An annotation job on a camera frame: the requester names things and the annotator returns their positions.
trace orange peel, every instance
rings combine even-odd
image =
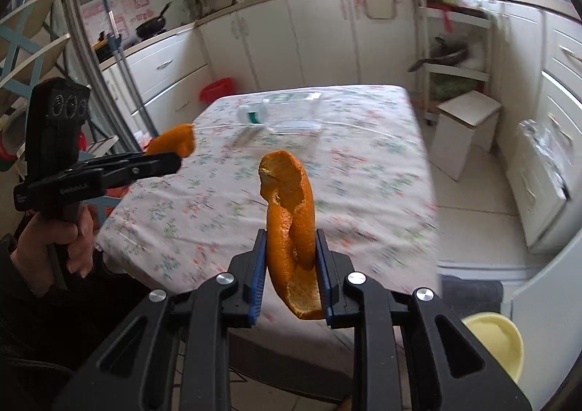
[[[267,208],[267,268],[277,295],[300,319],[322,319],[315,271],[315,206],[307,172],[291,153],[258,168]]]
[[[188,158],[196,149],[193,124],[177,125],[153,139],[146,149],[146,155],[175,152],[180,158]]]

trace plastic bottle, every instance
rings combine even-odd
[[[321,92],[288,92],[267,96],[261,102],[239,107],[243,124],[259,124],[273,133],[293,134],[321,129],[316,119]]]

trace silver screw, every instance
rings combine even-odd
[[[421,301],[430,301],[432,298],[435,297],[435,294],[429,288],[420,288],[416,292],[416,297]]]
[[[354,271],[347,276],[347,280],[352,285],[361,285],[363,282],[366,281],[366,275],[360,273],[359,271]]]
[[[153,303],[159,303],[160,301],[164,301],[166,299],[166,292],[163,289],[154,289],[150,293],[150,301]]]
[[[234,280],[235,277],[232,273],[220,273],[216,276],[216,283],[219,285],[230,285]]]

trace red trash bin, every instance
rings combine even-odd
[[[232,78],[223,78],[215,83],[209,84],[200,91],[200,102],[212,104],[221,97],[233,96],[235,94],[235,83]]]

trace yellow bowl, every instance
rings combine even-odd
[[[517,383],[522,375],[524,350],[515,324],[496,312],[479,312],[463,319],[463,323]]]

